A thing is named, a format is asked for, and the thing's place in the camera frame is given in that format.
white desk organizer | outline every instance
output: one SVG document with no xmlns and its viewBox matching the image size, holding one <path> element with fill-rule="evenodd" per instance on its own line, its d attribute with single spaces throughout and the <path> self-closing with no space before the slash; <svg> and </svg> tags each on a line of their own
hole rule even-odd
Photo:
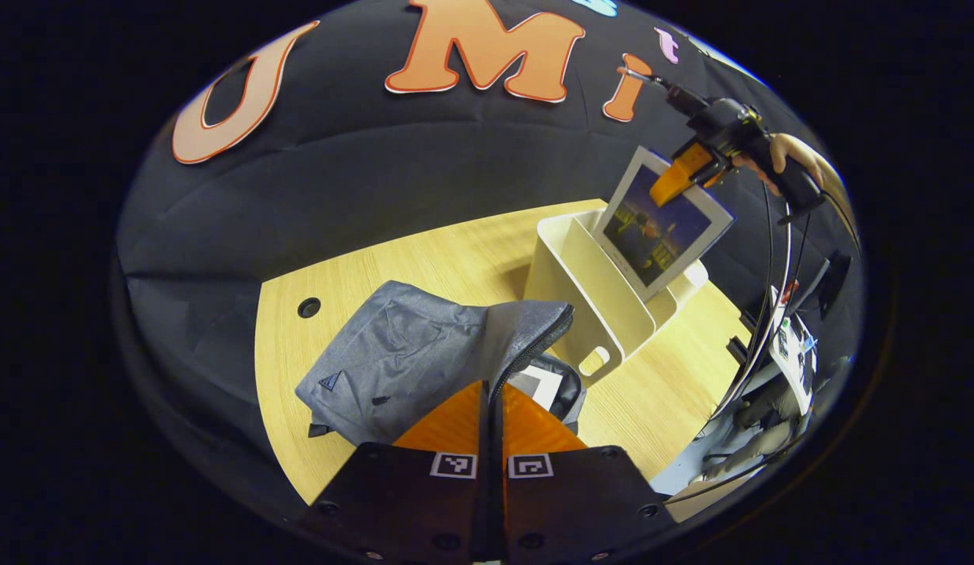
<svg viewBox="0 0 974 565">
<path fill-rule="evenodd" d="M 603 211 L 540 221 L 525 285 L 526 300 L 573 305 L 574 322 L 553 352 L 577 368 L 586 386 L 640 351 L 706 283 L 706 268 L 696 261 L 645 304 L 591 236 Z"/>
</svg>

white picture frame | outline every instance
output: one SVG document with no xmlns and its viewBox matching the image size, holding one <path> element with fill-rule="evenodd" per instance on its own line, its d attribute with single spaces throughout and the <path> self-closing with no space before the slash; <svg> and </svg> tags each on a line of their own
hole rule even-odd
<svg viewBox="0 0 974 565">
<path fill-rule="evenodd" d="M 662 292 L 713 246 L 735 220 L 699 186 L 691 186 L 665 206 L 655 204 L 649 191 L 669 166 L 663 157 L 637 147 L 608 207 L 591 231 L 598 246 L 642 301 L 649 301 Z M 647 216 L 643 228 L 637 222 L 638 217 L 642 219 L 641 214 Z"/>
</svg>

gray bag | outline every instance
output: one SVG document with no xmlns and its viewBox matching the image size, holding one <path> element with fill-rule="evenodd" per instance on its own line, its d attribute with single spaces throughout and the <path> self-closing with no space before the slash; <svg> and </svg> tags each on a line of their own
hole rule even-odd
<svg viewBox="0 0 974 565">
<path fill-rule="evenodd" d="M 333 430 L 355 446 L 393 443 L 469 383 L 489 381 L 496 397 L 508 376 L 570 329 L 573 311 L 561 301 L 471 307 L 390 280 L 296 387 L 313 412 L 310 436 Z M 574 421 L 581 393 L 567 415 Z"/>
</svg>

desk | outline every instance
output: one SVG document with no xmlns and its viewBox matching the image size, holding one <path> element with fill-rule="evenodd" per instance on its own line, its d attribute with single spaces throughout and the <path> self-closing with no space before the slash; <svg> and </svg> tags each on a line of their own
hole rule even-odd
<svg viewBox="0 0 974 565">
<path fill-rule="evenodd" d="M 307 437 L 311 412 L 295 386 L 377 287 L 410 283 L 459 304 L 522 297 L 543 218 L 605 207 L 601 200 L 482 218 L 353 251 L 264 282 L 257 311 L 257 396 L 282 470 L 307 503 L 319 496 L 354 446 L 336 433 Z M 307 297 L 322 307 L 297 314 Z M 748 340 L 740 312 L 708 282 L 634 357 L 588 389 L 580 439 L 617 444 L 644 478 L 662 471 L 717 407 L 738 369 L 728 340 Z"/>
</svg>

